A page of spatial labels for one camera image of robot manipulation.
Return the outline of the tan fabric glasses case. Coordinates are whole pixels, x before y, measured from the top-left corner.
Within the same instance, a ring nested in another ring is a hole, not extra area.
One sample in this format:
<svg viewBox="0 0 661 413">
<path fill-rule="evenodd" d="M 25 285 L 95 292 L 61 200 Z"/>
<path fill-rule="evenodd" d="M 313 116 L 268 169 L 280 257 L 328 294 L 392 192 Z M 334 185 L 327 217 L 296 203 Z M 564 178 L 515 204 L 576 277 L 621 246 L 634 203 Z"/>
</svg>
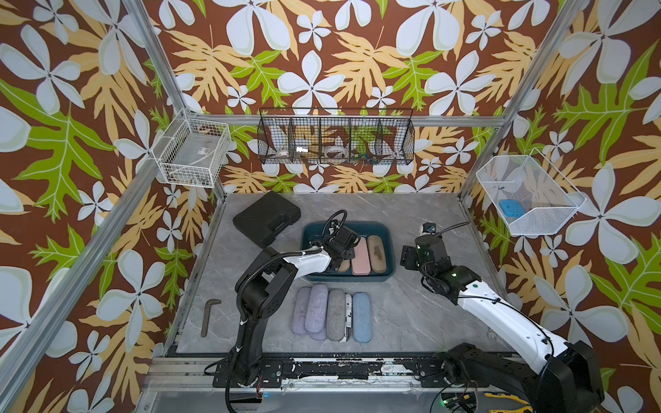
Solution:
<svg viewBox="0 0 661 413">
<path fill-rule="evenodd" d="M 337 273 L 339 274 L 347 273 L 348 271 L 350 271 L 350 268 L 351 268 L 351 260 L 344 260 L 338 267 Z"/>
</svg>

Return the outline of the pink hard glasses case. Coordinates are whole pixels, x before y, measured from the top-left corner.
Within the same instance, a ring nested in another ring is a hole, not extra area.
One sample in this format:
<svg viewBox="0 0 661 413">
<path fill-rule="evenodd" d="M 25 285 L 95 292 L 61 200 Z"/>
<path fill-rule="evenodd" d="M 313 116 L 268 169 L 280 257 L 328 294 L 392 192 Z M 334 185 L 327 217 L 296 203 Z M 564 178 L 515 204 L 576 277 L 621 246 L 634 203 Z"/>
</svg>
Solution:
<svg viewBox="0 0 661 413">
<path fill-rule="evenodd" d="M 366 237 L 360 237 L 358 244 L 354 247 L 355 256 L 351 259 L 352 275 L 365 276 L 371 272 L 371 264 Z"/>
</svg>

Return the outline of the stained tan glasses case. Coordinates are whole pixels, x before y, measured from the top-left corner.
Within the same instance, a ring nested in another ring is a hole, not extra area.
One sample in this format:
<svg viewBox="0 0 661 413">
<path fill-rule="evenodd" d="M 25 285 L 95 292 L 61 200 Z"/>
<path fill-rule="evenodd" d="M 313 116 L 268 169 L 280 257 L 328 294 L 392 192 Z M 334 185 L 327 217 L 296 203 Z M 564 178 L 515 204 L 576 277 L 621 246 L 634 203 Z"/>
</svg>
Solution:
<svg viewBox="0 0 661 413">
<path fill-rule="evenodd" d="M 382 238 L 370 235 L 367 238 L 367 245 L 371 271 L 384 274 L 387 271 L 387 258 Z"/>
</svg>

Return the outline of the lilac fabric glasses case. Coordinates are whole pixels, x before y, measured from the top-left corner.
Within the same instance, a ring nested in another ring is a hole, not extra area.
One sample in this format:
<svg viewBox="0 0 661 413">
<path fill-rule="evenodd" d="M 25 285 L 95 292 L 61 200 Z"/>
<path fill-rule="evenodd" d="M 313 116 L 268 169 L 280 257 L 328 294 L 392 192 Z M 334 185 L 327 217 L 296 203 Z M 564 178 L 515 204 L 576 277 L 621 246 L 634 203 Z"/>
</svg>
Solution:
<svg viewBox="0 0 661 413">
<path fill-rule="evenodd" d="M 318 284 L 311 288 L 306 310 L 305 329 L 310 334 L 318 334 L 325 328 L 329 290 Z"/>
</svg>

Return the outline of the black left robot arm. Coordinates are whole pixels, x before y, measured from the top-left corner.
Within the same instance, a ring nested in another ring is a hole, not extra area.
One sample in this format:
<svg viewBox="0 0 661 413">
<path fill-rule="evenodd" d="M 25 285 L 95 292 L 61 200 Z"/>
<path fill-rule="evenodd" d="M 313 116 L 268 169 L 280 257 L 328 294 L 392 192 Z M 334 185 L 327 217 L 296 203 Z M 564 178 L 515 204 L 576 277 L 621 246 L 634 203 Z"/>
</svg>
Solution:
<svg viewBox="0 0 661 413">
<path fill-rule="evenodd" d="M 260 252 L 235 285 L 239 310 L 236 344 L 227 356 L 228 366 L 217 365 L 213 387 L 253 385 L 260 375 L 263 338 L 269 319 L 280 309 L 294 280 L 337 269 L 355 256 L 359 235 L 348 227 L 325 228 L 320 240 L 299 251 Z"/>
</svg>

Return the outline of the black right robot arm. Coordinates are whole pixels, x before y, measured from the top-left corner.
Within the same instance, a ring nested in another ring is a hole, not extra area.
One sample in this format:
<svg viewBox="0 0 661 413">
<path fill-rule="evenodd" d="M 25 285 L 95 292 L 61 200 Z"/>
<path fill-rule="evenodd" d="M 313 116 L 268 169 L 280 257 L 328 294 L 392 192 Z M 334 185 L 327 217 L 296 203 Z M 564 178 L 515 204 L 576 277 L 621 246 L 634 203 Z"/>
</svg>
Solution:
<svg viewBox="0 0 661 413">
<path fill-rule="evenodd" d="M 521 357 L 515 362 L 459 344 L 445 354 L 447 382 L 493 385 L 528 401 L 535 412 L 591 412 L 604 402 L 595 351 L 541 327 L 501 299 L 476 272 L 454 265 L 440 235 L 426 234 L 404 246 L 400 263 L 420 273 L 427 291 L 478 318 Z"/>
</svg>

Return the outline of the white striped glasses case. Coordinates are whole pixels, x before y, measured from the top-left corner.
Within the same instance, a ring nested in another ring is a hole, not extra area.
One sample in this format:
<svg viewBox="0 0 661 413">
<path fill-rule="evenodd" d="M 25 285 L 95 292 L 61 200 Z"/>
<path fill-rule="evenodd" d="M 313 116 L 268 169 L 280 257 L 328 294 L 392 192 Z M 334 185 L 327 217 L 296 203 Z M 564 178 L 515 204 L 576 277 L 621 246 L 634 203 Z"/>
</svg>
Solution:
<svg viewBox="0 0 661 413">
<path fill-rule="evenodd" d="M 353 297 L 345 294 L 344 342 L 349 342 L 353 326 Z"/>
</svg>

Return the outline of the grey fabric glasses case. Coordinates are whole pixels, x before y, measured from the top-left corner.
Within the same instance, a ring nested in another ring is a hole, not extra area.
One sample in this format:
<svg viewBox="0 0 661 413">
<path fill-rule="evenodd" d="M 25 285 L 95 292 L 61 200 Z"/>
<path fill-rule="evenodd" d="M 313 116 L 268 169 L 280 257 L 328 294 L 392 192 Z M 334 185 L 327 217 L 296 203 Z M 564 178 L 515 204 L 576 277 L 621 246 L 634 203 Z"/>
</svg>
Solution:
<svg viewBox="0 0 661 413">
<path fill-rule="evenodd" d="M 342 290 L 331 290 L 326 312 L 326 335 L 333 342 L 342 342 L 346 335 L 346 294 Z"/>
</svg>

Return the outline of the light blue glasses case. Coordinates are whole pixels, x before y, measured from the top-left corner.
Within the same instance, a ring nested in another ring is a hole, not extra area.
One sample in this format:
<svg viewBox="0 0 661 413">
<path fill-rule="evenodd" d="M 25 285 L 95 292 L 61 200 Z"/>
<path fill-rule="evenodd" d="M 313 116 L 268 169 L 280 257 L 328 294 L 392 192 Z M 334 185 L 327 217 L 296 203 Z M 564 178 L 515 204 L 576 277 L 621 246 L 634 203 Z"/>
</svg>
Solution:
<svg viewBox="0 0 661 413">
<path fill-rule="evenodd" d="M 368 343 L 372 339 L 372 311 L 368 294 L 356 293 L 352 297 L 353 337 L 356 342 Z"/>
</svg>

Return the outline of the black plastic tool case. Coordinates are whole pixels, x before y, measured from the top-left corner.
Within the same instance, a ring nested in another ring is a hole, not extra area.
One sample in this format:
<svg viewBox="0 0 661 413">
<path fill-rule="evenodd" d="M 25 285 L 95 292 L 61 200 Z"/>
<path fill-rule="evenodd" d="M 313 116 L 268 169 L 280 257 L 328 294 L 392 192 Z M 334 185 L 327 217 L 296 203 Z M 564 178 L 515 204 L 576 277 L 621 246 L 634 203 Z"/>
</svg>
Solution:
<svg viewBox="0 0 661 413">
<path fill-rule="evenodd" d="M 301 218 L 301 209 L 275 192 L 268 192 L 237 214 L 232 223 L 261 249 L 270 246 L 287 227 Z"/>
</svg>

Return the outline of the blue item in basket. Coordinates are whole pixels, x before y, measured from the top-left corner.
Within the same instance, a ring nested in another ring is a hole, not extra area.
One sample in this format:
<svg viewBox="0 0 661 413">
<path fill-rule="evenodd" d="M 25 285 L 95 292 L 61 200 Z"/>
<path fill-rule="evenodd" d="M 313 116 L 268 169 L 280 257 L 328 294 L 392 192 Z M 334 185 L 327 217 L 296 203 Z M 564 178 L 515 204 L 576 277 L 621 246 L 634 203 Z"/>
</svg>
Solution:
<svg viewBox="0 0 661 413">
<path fill-rule="evenodd" d="M 503 200 L 499 203 L 500 209 L 504 216 L 508 219 L 519 219 L 527 213 L 523 205 L 514 200 Z"/>
</svg>

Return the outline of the white mesh basket right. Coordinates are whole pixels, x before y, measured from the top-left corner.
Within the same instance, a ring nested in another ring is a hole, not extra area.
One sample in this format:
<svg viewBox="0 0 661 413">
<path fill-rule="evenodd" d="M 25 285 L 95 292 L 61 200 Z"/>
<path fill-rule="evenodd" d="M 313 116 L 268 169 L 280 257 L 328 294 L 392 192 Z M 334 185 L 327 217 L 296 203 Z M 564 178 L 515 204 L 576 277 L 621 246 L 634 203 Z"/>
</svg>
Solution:
<svg viewBox="0 0 661 413">
<path fill-rule="evenodd" d="M 519 237 L 558 233 L 586 203 L 587 197 L 541 151 L 528 155 L 498 155 L 478 172 L 477 179 L 510 234 Z M 513 220 L 502 213 L 503 200 L 520 202 L 527 213 Z"/>
</svg>

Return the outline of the brown hex key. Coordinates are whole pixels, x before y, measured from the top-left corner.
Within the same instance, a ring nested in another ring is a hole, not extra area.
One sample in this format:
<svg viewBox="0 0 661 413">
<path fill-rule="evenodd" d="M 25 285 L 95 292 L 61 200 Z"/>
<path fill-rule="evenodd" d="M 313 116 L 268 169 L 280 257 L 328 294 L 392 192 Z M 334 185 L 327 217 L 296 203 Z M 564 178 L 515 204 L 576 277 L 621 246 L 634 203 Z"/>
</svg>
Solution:
<svg viewBox="0 0 661 413">
<path fill-rule="evenodd" d="M 221 299 L 209 299 L 205 303 L 202 323 L 201 323 L 201 337 L 206 337 L 208 335 L 211 312 L 215 306 L 218 306 L 221 303 L 222 303 Z"/>
</svg>

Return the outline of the yellow handled pliers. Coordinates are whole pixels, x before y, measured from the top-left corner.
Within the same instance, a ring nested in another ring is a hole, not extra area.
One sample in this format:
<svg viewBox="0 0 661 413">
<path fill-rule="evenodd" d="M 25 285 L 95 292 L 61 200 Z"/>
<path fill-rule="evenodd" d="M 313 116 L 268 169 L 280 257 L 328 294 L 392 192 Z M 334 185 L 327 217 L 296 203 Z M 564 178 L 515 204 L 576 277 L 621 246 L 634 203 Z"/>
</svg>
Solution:
<svg viewBox="0 0 661 413">
<path fill-rule="evenodd" d="M 518 396 L 504 392 L 485 392 L 480 408 L 490 413 L 530 413 L 530 404 Z"/>
</svg>

